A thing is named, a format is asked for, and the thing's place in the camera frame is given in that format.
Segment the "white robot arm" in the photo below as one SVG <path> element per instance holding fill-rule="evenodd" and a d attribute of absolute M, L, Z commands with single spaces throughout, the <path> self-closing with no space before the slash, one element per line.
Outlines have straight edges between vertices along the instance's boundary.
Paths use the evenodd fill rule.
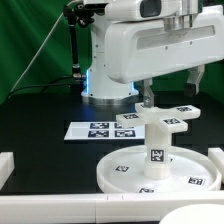
<path fill-rule="evenodd" d="M 203 0 L 84 0 L 109 24 L 103 37 L 107 76 L 127 84 L 187 70 L 188 96 L 205 66 L 224 59 L 224 6 Z"/>

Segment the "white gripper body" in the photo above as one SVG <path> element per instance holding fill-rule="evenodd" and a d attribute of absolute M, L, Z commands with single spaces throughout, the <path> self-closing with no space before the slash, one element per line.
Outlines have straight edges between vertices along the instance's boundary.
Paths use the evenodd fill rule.
<path fill-rule="evenodd" d="M 162 20 L 120 22 L 105 34 L 106 74 L 130 83 L 224 59 L 224 13 L 205 7 L 191 28 L 166 31 Z"/>

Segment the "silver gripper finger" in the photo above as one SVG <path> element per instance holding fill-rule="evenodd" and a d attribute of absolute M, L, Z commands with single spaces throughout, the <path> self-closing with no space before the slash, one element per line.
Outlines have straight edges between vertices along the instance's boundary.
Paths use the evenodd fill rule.
<path fill-rule="evenodd" d="M 154 106 L 154 93 L 151 89 L 151 85 L 151 79 L 144 80 L 143 102 L 144 106 L 147 108 L 151 108 Z"/>
<path fill-rule="evenodd" d="M 184 94 L 193 97 L 199 93 L 201 79 L 205 72 L 205 66 L 200 65 L 189 69 L 187 83 L 184 85 Z"/>

